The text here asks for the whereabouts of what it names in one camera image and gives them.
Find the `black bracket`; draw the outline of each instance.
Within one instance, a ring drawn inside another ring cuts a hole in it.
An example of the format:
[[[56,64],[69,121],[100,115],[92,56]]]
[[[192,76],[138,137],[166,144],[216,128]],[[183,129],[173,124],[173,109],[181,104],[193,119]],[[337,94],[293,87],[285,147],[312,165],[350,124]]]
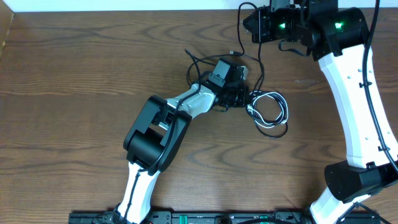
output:
[[[348,203],[362,195],[376,195],[396,184],[398,174],[390,163],[381,166],[370,164],[367,169],[362,169],[343,161],[326,166],[325,180],[333,196]]]
[[[365,83],[365,84],[359,83],[359,87],[360,87],[360,88],[362,88],[362,87],[364,87],[364,86],[370,86],[370,85],[372,85],[372,82],[367,82],[367,83]]]
[[[383,149],[382,147],[379,146],[378,149],[379,149],[379,152],[381,152],[381,151],[390,151],[389,147],[387,147],[386,149]]]
[[[171,128],[168,128],[163,136],[150,128],[150,125],[162,122],[170,127],[174,112],[174,108],[167,104],[167,100],[155,95],[150,97],[123,142],[123,148],[127,150],[126,159],[138,163],[144,169],[151,167],[148,170],[149,175],[154,175],[158,170],[163,172],[168,168],[192,120],[192,117],[184,111],[177,113],[174,133],[166,149]],[[159,162],[154,164],[163,151],[165,152]]]

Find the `wooden table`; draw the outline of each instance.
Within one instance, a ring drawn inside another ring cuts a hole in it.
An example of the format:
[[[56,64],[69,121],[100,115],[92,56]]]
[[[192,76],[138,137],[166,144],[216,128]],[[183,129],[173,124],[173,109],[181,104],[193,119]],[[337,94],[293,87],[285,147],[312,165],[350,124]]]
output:
[[[373,10],[364,12],[369,22]],[[397,12],[381,10],[373,44],[395,134]],[[256,56],[258,45],[242,36]],[[66,223],[72,211],[119,203],[128,175],[123,139],[148,97],[187,90],[185,48],[198,57],[240,50],[236,11],[16,14],[0,63],[0,222]],[[198,116],[160,175],[153,206],[260,211],[304,208],[320,196],[324,167],[346,152],[330,87],[317,63],[280,52],[277,42],[264,44],[261,56],[263,89],[282,92],[289,104],[287,135],[264,138],[244,109]],[[259,66],[244,63],[253,86]],[[261,107],[276,112],[272,101]],[[397,189],[366,204],[398,222]]]

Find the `green connector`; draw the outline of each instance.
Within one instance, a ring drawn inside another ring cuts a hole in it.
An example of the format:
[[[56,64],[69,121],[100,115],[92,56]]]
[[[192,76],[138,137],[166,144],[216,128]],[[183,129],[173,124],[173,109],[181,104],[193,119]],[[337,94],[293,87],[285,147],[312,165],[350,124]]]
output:
[[[260,218],[268,218],[266,215],[261,215]],[[260,222],[260,224],[271,224],[269,222]]]
[[[180,215],[180,224],[188,224],[188,216]]]

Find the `white cable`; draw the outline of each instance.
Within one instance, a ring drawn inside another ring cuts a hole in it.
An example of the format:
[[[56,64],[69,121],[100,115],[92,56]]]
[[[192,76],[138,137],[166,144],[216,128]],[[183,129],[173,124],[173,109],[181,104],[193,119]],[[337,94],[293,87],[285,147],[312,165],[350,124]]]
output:
[[[258,99],[260,99],[260,98],[262,98],[262,97],[264,97],[264,96],[267,96],[267,97],[269,97],[269,98],[272,98],[272,99],[274,99],[274,100],[276,100],[276,101],[278,102],[278,105],[279,105],[279,107],[281,108],[281,111],[280,111],[278,117],[276,118],[276,120],[280,119],[281,117],[284,118],[284,119],[281,120],[279,123],[275,124],[275,123],[268,123],[268,122],[266,122],[266,121],[264,120],[264,118],[262,117],[261,113],[260,113],[258,110],[253,109],[253,106],[256,107]],[[254,122],[255,122],[257,125],[259,125],[259,126],[261,126],[261,127],[263,127],[263,128],[269,129],[269,128],[273,128],[273,127],[275,127],[275,126],[277,126],[277,125],[280,125],[280,124],[285,124],[285,123],[287,122],[288,118],[289,118],[289,108],[288,108],[288,106],[287,106],[287,102],[286,102],[285,98],[284,98],[281,94],[279,94],[279,93],[277,93],[277,92],[268,92],[268,93],[263,93],[262,95],[259,95],[259,96],[255,96],[255,97],[253,98],[253,103],[252,103],[252,105],[253,105],[253,106],[247,105],[247,106],[246,106],[246,109],[247,109],[247,111],[248,111],[249,113],[252,114],[252,116],[256,115],[256,117],[259,118],[259,119],[261,120],[261,121],[255,120]]]

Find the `white wall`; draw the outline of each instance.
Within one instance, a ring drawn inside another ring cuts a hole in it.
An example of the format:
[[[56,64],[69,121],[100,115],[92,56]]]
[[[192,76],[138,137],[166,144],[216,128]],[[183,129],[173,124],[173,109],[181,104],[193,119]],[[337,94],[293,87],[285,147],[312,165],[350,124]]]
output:
[[[3,0],[14,12],[237,9],[245,0]],[[269,5],[269,0],[252,0]],[[339,0],[339,7],[374,7],[375,0]],[[398,7],[383,0],[382,7]]]

